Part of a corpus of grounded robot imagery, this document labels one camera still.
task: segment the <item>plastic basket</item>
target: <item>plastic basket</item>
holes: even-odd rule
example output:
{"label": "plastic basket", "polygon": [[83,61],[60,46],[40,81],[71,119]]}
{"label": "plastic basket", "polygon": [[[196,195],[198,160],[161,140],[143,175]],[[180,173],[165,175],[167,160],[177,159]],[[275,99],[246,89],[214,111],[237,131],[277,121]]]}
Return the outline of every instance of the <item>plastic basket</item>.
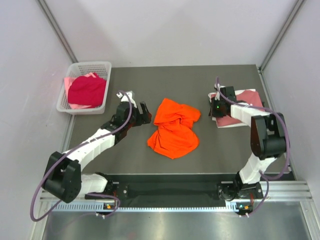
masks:
{"label": "plastic basket", "polygon": [[106,100],[110,83],[111,63],[108,61],[87,61],[73,63],[69,66],[66,77],[80,77],[88,73],[97,73],[100,78],[106,80],[103,102],[101,106],[95,108],[72,109],[67,100],[65,85],[62,85],[56,109],[59,112],[72,115],[103,114],[106,108]]}

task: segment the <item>orange cloth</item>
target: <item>orange cloth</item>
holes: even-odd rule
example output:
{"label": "orange cloth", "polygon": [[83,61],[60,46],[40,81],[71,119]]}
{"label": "orange cloth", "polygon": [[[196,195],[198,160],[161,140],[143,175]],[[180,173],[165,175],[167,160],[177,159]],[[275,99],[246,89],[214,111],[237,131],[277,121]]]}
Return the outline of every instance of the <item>orange cloth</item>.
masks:
{"label": "orange cloth", "polygon": [[171,159],[190,153],[199,145],[199,139],[191,128],[200,115],[194,107],[165,98],[154,118],[158,130],[148,139],[148,146]]}

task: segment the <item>white wall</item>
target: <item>white wall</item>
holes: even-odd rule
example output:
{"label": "white wall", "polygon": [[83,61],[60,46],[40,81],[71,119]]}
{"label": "white wall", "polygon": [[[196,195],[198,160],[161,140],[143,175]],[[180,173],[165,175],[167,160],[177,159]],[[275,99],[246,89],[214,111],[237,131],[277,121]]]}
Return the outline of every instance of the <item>white wall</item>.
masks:
{"label": "white wall", "polygon": [[307,0],[264,74],[284,114],[293,165],[308,182],[320,213],[320,1]]}
{"label": "white wall", "polygon": [[79,61],[262,63],[296,0],[47,0]]}
{"label": "white wall", "polygon": [[56,111],[71,64],[35,0],[1,1],[0,239],[24,240],[29,208],[68,116]]}

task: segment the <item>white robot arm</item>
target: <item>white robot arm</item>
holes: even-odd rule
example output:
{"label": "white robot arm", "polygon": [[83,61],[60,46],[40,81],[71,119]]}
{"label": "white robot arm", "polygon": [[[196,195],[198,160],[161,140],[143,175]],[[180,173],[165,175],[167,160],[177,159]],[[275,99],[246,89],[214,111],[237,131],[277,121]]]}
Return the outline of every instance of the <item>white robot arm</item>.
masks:
{"label": "white robot arm", "polygon": [[[217,93],[211,99],[210,115],[215,118],[230,116],[251,128],[251,156],[246,165],[236,174],[232,187],[228,186],[225,190],[243,197],[260,186],[261,173],[264,173],[271,163],[286,152],[285,133],[275,115],[250,108],[246,102],[237,101],[233,86],[220,87],[219,90],[230,101],[241,105],[231,104]],[[283,115],[281,113],[278,115],[284,122]]]}
{"label": "white robot arm", "polygon": [[[88,193],[102,193],[108,180],[102,173],[81,174],[85,166],[94,160],[99,154],[108,148],[113,147],[121,139],[127,135],[127,131],[131,127],[149,124],[151,122],[151,114],[144,102],[140,103],[142,114],[140,114],[136,102],[133,99],[133,92],[126,92],[130,98],[132,113],[127,124],[118,132],[112,133],[121,125],[125,124],[129,115],[130,103],[127,96],[118,93],[121,99],[117,107],[116,114],[112,119],[106,122],[97,130],[97,132],[82,142],[82,147],[71,152],[49,175],[42,185],[42,188],[53,194],[65,203],[72,202],[78,195]],[[70,150],[59,153],[54,152],[48,161],[45,174],[48,170]]]}

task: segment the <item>pink cloth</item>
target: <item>pink cloth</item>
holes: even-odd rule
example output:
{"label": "pink cloth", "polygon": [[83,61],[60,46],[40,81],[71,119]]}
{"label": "pink cloth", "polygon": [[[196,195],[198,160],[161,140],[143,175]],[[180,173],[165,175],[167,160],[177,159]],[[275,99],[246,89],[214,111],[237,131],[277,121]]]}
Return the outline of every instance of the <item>pink cloth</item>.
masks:
{"label": "pink cloth", "polygon": [[[211,94],[211,98],[216,96],[216,93]],[[243,93],[236,95],[238,101],[245,101],[253,106],[263,107],[259,93],[257,91],[245,90]],[[218,127],[225,127],[233,124],[240,124],[241,121],[230,116],[217,117],[215,119]]]}
{"label": "pink cloth", "polygon": [[[96,78],[96,73],[88,73],[86,75],[84,75],[85,77],[94,77]],[[67,76],[64,78],[64,87],[65,87],[65,95],[66,95],[66,99],[68,99],[68,92],[69,92],[69,88],[71,87],[72,83],[76,80],[76,77],[70,77],[70,76]],[[79,104],[72,104],[72,103],[69,103],[70,105],[70,108],[72,109],[90,109],[92,108],[91,105],[79,105]]]}

